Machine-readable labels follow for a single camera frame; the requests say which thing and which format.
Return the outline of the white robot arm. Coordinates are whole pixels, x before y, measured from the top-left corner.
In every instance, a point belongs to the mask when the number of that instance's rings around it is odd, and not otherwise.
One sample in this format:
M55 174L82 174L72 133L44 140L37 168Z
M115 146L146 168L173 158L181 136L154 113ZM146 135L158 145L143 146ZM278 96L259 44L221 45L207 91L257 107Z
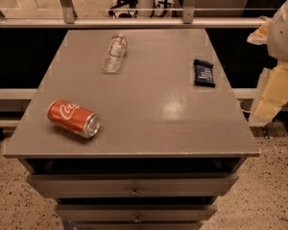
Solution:
M251 106L249 125L264 127L288 103L288 0L247 41L266 43L268 54L277 60L276 67L264 68L260 74Z

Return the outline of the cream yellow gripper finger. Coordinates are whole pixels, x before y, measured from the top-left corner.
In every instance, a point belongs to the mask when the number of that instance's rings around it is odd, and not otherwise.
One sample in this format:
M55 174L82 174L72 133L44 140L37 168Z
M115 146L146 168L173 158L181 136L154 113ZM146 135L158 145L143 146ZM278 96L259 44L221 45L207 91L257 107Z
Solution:
M288 62L275 68L264 68L259 76L256 95L252 101L250 125L267 125L288 103Z

